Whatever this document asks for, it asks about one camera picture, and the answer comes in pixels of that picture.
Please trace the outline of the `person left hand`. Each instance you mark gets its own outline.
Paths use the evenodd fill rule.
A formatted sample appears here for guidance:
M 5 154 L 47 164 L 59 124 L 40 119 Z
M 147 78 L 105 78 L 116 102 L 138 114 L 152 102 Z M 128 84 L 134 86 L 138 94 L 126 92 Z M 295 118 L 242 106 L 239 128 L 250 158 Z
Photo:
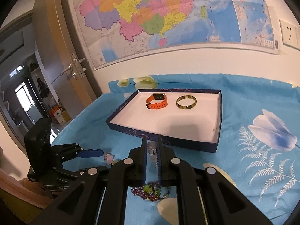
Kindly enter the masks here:
M 29 191 L 26 187 L 27 178 L 16 180 L 1 169 L 1 188 L 10 194 Z

